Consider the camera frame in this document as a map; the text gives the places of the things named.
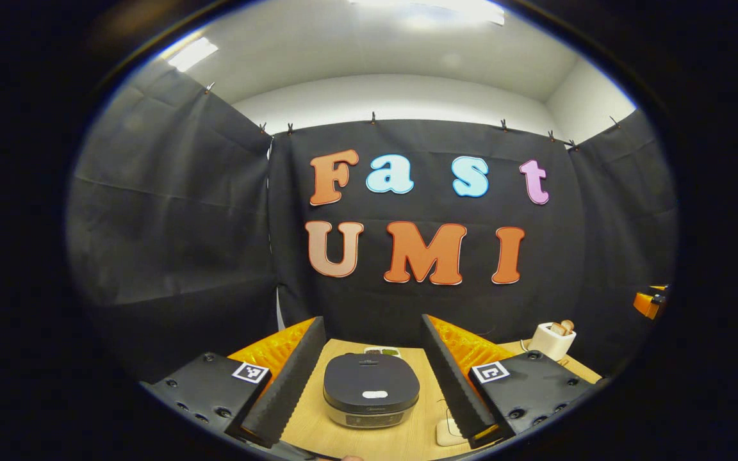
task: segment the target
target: white wall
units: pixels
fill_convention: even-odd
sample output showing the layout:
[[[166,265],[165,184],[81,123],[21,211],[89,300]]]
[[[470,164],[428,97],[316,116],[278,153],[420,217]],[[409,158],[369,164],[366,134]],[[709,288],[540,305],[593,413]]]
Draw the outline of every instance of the white wall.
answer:
[[[594,65],[580,58],[546,102],[560,131],[554,136],[576,143],[588,140],[631,114],[636,106]]]
[[[340,122],[422,119],[500,126],[546,135],[559,131],[542,102],[489,86],[439,77],[369,75],[322,79],[233,104],[270,134]]]

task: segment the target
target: light blue letter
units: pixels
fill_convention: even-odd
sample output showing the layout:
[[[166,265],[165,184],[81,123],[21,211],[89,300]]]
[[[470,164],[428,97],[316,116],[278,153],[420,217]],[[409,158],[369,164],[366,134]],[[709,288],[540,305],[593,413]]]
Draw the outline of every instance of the light blue letter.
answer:
[[[452,172],[457,178],[452,183],[454,192],[461,197],[480,197],[489,190],[489,166],[477,157],[458,157],[452,161]]]
[[[372,192],[407,193],[415,183],[409,178],[412,164],[401,155],[381,155],[369,164],[374,172],[366,176],[366,187]]]

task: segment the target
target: white power adapter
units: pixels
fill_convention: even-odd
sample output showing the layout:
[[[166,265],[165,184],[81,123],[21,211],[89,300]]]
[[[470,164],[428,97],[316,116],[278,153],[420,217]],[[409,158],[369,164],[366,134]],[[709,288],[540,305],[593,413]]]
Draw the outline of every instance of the white power adapter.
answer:
[[[456,444],[466,443],[466,439],[460,435],[460,429],[454,423],[454,418],[442,419],[437,422],[436,437],[439,446],[456,446]]]

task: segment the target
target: black fabric backdrop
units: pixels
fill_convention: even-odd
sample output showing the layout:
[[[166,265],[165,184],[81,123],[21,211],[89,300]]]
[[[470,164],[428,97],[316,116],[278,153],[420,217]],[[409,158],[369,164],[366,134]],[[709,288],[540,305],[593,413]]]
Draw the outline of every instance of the black fabric backdrop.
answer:
[[[278,134],[267,163],[268,135],[153,62],[115,94],[82,150],[68,201],[71,268],[108,343],[150,382],[203,350],[231,352],[275,332],[276,284],[285,324],[322,315],[329,336],[372,344],[420,346],[422,313],[494,342],[571,318],[571,354],[610,373],[650,327],[633,295],[671,280],[677,239],[673,182],[653,129],[639,111],[620,125],[566,152],[548,137],[488,125],[351,122]],[[311,206],[310,160],[347,149],[360,160],[337,187],[342,198]],[[415,186],[405,195],[366,187],[369,164],[385,154],[410,160]],[[460,156],[486,160],[482,197],[454,192]],[[528,198],[518,169],[529,160],[547,174],[547,204]],[[311,267],[304,223],[313,220],[331,223],[335,263],[337,226],[364,225],[348,277]],[[414,222],[427,244],[440,225],[464,225],[463,283],[385,281],[394,221]],[[521,278],[510,285],[491,281],[500,227],[525,231]]]
[[[313,158],[346,149],[359,161],[349,167],[348,186],[335,204],[313,207]],[[414,188],[405,193],[373,193],[366,176],[371,161],[400,154],[412,164]],[[488,192],[460,197],[452,161],[484,158]],[[530,201],[519,166],[535,159],[546,170],[545,205]],[[281,312],[287,325],[312,315],[326,318],[328,334],[371,344],[419,346],[419,322],[429,313],[492,341],[530,337],[537,323],[574,316],[582,285],[585,223],[577,175],[564,146],[536,134],[504,133],[492,126],[436,120],[352,122],[278,134],[270,154],[270,235],[279,277]],[[330,222],[328,256],[343,253],[340,222],[361,222],[357,268],[343,278],[326,277],[308,259],[304,223]],[[414,279],[389,283],[392,236],[389,222],[414,222],[429,244],[440,225],[468,228],[460,253],[458,286],[436,286]],[[497,270],[500,227],[520,227],[518,271],[511,285],[491,281]]]
[[[71,269],[138,379],[277,330],[269,143],[162,61],[128,79],[91,129],[67,204]]]
[[[578,332],[571,354],[611,373],[650,329],[632,302],[636,291],[670,282],[677,242],[673,182],[653,129],[639,111],[620,125],[576,152],[538,134],[436,120],[352,122],[276,135],[269,213],[284,321],[323,315],[335,338],[418,346],[422,313],[494,342],[530,338],[538,323],[571,318]],[[340,201],[311,206],[310,160],[346,149],[360,160],[349,167],[348,186],[336,188]],[[365,186],[369,163],[384,154],[410,160],[415,186],[405,195]],[[454,192],[451,163],[460,155],[486,160],[489,190],[482,197]],[[547,175],[545,205],[530,201],[518,170],[531,159]],[[343,255],[338,224],[363,223],[351,275],[326,277],[311,267],[304,230],[311,220],[331,223],[327,253],[334,263]],[[415,222],[427,244],[440,225],[465,225],[463,283],[386,282],[392,253],[386,225],[393,221]],[[499,227],[525,231],[521,278],[512,285],[491,281]]]
[[[586,264],[572,357],[601,373],[630,358],[651,320],[634,295],[673,280],[677,196],[657,135],[641,111],[571,152],[586,218]]]

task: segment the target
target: orange letter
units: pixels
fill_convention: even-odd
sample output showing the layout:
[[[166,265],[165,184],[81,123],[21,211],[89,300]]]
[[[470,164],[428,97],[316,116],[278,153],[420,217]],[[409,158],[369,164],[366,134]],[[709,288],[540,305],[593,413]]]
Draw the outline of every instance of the orange letter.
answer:
[[[501,227],[495,234],[500,239],[500,262],[497,264],[497,271],[491,276],[491,281],[498,285],[515,283],[520,280],[518,253],[520,240],[525,237],[525,231],[519,227]]]
[[[310,205],[333,204],[340,200],[340,192],[334,189],[334,182],[337,181],[340,187],[346,187],[349,183],[349,167],[338,165],[337,168],[333,168],[339,161],[354,166],[357,164],[357,152],[349,149],[316,157],[310,161],[309,164],[315,168],[315,193],[309,199]]]
[[[434,285],[459,285],[460,244],[466,235],[466,227],[459,224],[443,224],[434,234],[429,246],[425,246],[418,227],[413,222],[398,221],[387,225],[392,234],[392,267],[383,275],[384,280],[406,283],[411,276],[406,272],[408,260],[415,280],[422,282],[436,264],[429,281]]]
[[[309,262],[316,271],[329,277],[346,277],[357,266],[357,235],[363,232],[360,222],[341,222],[338,231],[343,234],[343,260],[334,264],[326,257],[326,236],[332,225],[325,221],[310,221],[306,225],[309,232]]]

